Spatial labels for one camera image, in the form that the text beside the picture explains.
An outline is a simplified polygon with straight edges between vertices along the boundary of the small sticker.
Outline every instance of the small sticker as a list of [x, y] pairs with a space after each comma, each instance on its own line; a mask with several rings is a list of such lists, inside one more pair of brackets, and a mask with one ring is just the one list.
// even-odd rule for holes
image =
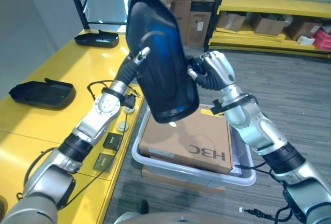
[[198, 27], [197, 27], [197, 31], [202, 31], [202, 29], [203, 29], [203, 21], [199, 21], [198, 22]]
[[316, 33], [317, 32], [317, 30], [320, 28], [320, 26], [317, 26], [317, 25], [315, 25], [311, 30], [310, 30], [310, 32], [311, 33]]
[[162, 156], [165, 156], [165, 157], [169, 157], [169, 158], [173, 158], [174, 157], [174, 154], [173, 153], [168, 153], [168, 152], [165, 152], [165, 151], [161, 151], [159, 149], [155, 149], [155, 148], [148, 148], [148, 151], [150, 153], [154, 153], [154, 154], [158, 154], [158, 155], [162, 155]]

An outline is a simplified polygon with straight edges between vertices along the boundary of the black bracket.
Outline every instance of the black bracket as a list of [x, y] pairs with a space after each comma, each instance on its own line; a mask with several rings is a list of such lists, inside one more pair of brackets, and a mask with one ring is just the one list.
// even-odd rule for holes
[[240, 99], [240, 100], [238, 100], [238, 101], [236, 101], [232, 104], [229, 104], [225, 107], [222, 107], [222, 104], [216, 99], [216, 100], [213, 101], [214, 106], [210, 110], [212, 111], [213, 115], [215, 115], [215, 114], [224, 112], [226, 110], [232, 109], [234, 107], [237, 107], [239, 105], [242, 105], [242, 104], [250, 101], [251, 99], [254, 99], [255, 102], [257, 103], [256, 98], [253, 95], [247, 94], [242, 99]]

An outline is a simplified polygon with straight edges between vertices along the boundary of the yellow table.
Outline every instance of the yellow table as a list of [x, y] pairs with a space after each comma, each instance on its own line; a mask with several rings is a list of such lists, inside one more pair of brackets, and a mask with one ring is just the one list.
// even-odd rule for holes
[[[119, 35], [119, 44], [111, 49], [83, 47], [72, 40], [25, 79], [43, 81], [47, 77], [72, 83], [76, 89], [76, 97], [67, 108], [61, 111], [32, 108], [14, 102], [9, 95], [0, 101], [0, 196], [6, 198], [9, 207], [17, 202], [15, 195], [22, 191], [25, 171], [40, 151], [59, 146], [76, 123], [91, 109], [93, 99], [86, 89], [87, 85], [94, 81], [114, 79], [127, 54], [124, 34]], [[103, 173], [81, 196], [60, 211], [58, 223], [103, 222], [143, 102], [139, 86], [131, 86], [141, 97], [136, 98], [135, 112], [128, 115], [129, 129], [125, 132], [110, 173]], [[96, 96], [101, 93], [102, 88], [102, 85], [92, 86]], [[124, 120], [125, 113], [121, 109], [109, 132], [120, 133], [116, 126]], [[103, 148], [104, 139], [105, 137], [94, 147], [79, 173], [74, 175], [77, 179], [75, 191], [99, 174], [99, 171], [93, 170], [99, 153], [115, 154], [112, 150]]]
[[[0, 131], [0, 196], [6, 199], [8, 209], [17, 203], [16, 193], [23, 190], [24, 175], [31, 162], [41, 151], [55, 146], [53, 142]], [[76, 187], [72, 196], [93, 179], [80, 173], [74, 178]], [[96, 179], [67, 208], [58, 212], [58, 223], [96, 223], [103, 218], [101, 209], [107, 207], [105, 196], [110, 184], [108, 180]]]

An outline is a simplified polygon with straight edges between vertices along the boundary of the gray carpet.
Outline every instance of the gray carpet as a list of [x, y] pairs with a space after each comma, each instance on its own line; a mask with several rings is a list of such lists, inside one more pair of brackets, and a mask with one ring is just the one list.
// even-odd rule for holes
[[[187, 53], [201, 53], [188, 49]], [[254, 53], [225, 53], [238, 84], [254, 94], [263, 112], [288, 137], [289, 141], [330, 182], [330, 60]], [[199, 89], [200, 102], [211, 103], [217, 92]], [[243, 223], [273, 223], [258, 219], [238, 208], [258, 208], [274, 215], [286, 206], [282, 187], [258, 172], [253, 186], [230, 185], [220, 194], [193, 192], [155, 183], [141, 177], [142, 165], [131, 157], [143, 112], [133, 133], [104, 224], [113, 223], [127, 211], [136, 211], [141, 199], [149, 202], [150, 212], [194, 212], [226, 216]], [[254, 164], [262, 159], [253, 154]], [[288, 223], [299, 223], [294, 217]]]

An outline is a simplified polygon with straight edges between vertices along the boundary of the plastic storage bin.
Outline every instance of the plastic storage bin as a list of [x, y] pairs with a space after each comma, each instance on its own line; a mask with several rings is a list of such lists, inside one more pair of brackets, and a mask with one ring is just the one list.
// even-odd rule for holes
[[[138, 135], [134, 141], [132, 147], [133, 158], [144, 165], [152, 173], [156, 173], [163, 176], [170, 176], [178, 180], [187, 181], [190, 183], [195, 183], [210, 188], [217, 188], [224, 186], [226, 184], [235, 184], [240, 186], [250, 186], [256, 181], [256, 172], [254, 170], [242, 170], [241, 175], [234, 174], [219, 174], [215, 172], [205, 171], [201, 169], [192, 168], [185, 165], [178, 165], [175, 163], [163, 161], [157, 158], [149, 158], [139, 154], [138, 144], [143, 136], [145, 130], [145, 125], [150, 114], [149, 108], [147, 108], [146, 113], [142, 119], [142, 124], [139, 128]], [[250, 153], [250, 148], [246, 145], [240, 138], [237, 132], [232, 132], [233, 139], [236, 141], [235, 153], [238, 157], [240, 165], [243, 166], [253, 166], [253, 160]]]

